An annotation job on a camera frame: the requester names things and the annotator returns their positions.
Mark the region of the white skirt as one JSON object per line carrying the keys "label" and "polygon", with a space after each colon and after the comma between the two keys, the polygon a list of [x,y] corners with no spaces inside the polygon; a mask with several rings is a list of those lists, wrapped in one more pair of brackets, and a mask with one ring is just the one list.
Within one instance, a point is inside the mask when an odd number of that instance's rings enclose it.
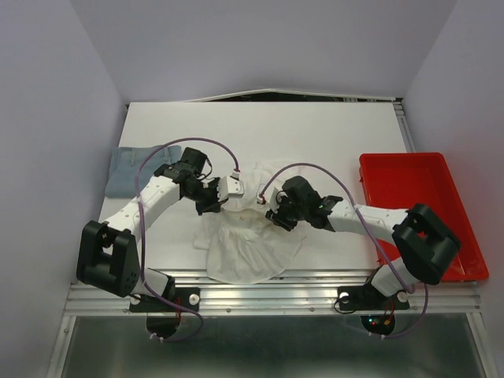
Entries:
{"label": "white skirt", "polygon": [[206,213],[194,233],[193,246],[206,255],[209,278],[226,284],[259,284],[281,274],[306,238],[304,228],[288,232],[265,217],[258,193],[289,161],[259,161],[243,170],[242,198],[228,200],[219,213]]}

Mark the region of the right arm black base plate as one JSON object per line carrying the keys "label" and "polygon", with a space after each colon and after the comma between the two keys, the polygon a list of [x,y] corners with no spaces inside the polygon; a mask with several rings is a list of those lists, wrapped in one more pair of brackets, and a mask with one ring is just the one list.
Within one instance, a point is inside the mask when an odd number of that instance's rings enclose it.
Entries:
{"label": "right arm black base plate", "polygon": [[377,313],[385,310],[407,310],[410,308],[408,299],[404,302],[397,295],[384,296],[373,287],[342,286],[337,289],[334,307],[341,313],[370,311]]}

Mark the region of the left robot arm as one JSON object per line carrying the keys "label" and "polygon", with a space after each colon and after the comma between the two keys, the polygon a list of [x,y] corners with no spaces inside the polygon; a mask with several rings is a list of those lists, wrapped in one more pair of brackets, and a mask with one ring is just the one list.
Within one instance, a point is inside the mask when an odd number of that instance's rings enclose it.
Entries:
{"label": "left robot arm", "polygon": [[156,309],[169,309],[175,301],[175,281],[171,276],[141,269],[138,244],[141,227],[149,228],[182,198],[195,203],[199,215],[218,212],[218,178],[202,181],[208,157],[187,147],[180,160],[163,164],[141,186],[140,198],[132,199],[104,222],[89,221],[83,228],[76,278],[84,284],[119,297],[148,295]]}

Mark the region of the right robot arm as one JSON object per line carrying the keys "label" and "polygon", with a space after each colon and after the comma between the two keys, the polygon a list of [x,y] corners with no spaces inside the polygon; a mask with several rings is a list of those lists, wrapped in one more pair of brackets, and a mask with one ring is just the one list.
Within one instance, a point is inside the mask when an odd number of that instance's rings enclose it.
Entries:
{"label": "right robot arm", "polygon": [[301,176],[261,193],[258,201],[268,206],[267,219],[288,232],[305,221],[315,229],[367,235],[377,244],[396,247],[399,256],[384,255],[384,264],[362,285],[338,289],[335,307],[342,313],[392,305],[408,309],[406,292],[416,284],[439,284],[461,249],[460,239],[421,203],[411,209],[384,209],[322,197]]}

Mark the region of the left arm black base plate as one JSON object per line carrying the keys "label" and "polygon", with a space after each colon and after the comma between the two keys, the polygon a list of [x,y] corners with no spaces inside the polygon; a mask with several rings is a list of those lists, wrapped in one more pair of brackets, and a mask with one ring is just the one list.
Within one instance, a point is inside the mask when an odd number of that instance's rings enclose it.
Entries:
{"label": "left arm black base plate", "polygon": [[[198,312],[200,297],[199,287],[178,287],[175,298],[171,299],[171,302]],[[131,313],[174,313],[176,308],[149,295],[135,295],[134,298],[130,298],[129,311]]]}

